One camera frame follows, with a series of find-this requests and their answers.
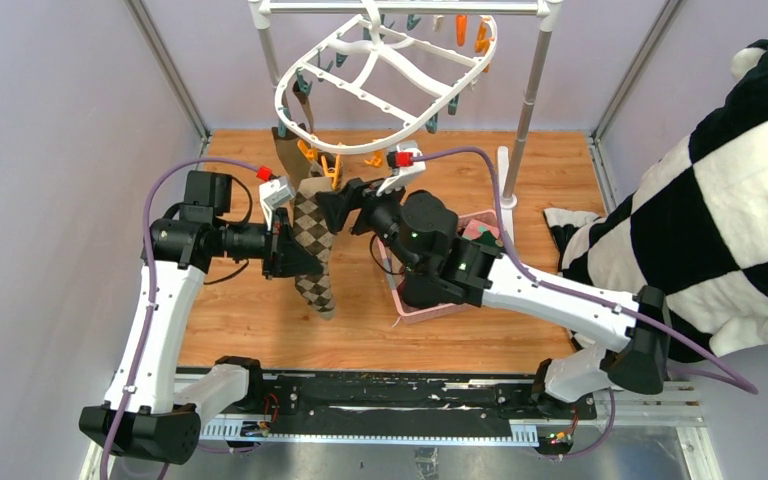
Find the brown argyle sock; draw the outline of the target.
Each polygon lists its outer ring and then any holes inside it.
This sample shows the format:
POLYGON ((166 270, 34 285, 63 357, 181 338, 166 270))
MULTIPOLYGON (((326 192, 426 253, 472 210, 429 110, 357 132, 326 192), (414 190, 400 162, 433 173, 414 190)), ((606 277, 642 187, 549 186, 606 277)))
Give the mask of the brown argyle sock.
POLYGON ((323 175, 331 182, 331 189, 333 191, 339 190, 343 179, 343 163, 341 156, 322 153, 319 156, 319 163, 323 175))
POLYGON ((333 319, 336 313, 336 299, 328 266, 336 235, 327 227, 323 210, 316 202, 316 194, 331 190, 330 178, 309 177, 299 183, 293 202, 294 238, 322 267, 319 274, 296 276, 295 289, 307 306, 323 320, 333 319))

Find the pink sock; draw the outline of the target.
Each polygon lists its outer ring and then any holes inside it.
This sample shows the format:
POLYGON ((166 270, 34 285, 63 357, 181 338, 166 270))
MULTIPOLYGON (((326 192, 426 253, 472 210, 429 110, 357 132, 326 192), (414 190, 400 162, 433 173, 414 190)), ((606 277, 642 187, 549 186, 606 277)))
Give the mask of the pink sock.
POLYGON ((476 241, 482 245, 499 247, 503 243, 499 239, 498 229, 486 222, 472 219, 460 230, 460 236, 470 241, 476 241))

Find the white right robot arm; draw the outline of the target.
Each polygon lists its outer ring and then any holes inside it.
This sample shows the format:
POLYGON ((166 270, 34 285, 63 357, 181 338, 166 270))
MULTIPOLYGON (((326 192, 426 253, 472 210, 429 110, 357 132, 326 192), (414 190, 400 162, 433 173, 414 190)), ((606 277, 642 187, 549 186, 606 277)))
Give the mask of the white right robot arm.
POLYGON ((458 215, 425 190, 378 194, 372 183, 352 179, 339 192, 316 194, 315 201, 333 233, 357 212, 352 234, 374 233, 403 265, 397 291, 408 306, 508 310, 592 340, 590 347, 539 365, 530 393, 540 415, 556 417, 581 397, 613 386, 645 395, 663 391, 669 340, 662 329, 669 321, 659 290, 600 290, 532 270, 510 247, 460 235, 458 215))

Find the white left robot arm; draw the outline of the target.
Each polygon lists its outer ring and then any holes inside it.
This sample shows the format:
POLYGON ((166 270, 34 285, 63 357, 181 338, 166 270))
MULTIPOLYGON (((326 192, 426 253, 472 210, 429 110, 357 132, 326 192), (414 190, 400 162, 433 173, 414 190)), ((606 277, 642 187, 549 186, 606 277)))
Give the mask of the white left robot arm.
POLYGON ((293 236, 288 179, 265 167, 256 175, 261 223, 224 220, 236 177, 194 170, 183 201, 144 225, 140 296, 120 366, 103 401, 84 407, 78 420, 109 455, 182 465, 201 429, 227 407, 253 413, 267 402, 261 364, 251 358, 222 357, 195 383, 175 389, 186 324, 213 259, 259 260, 267 279, 322 270, 293 236))

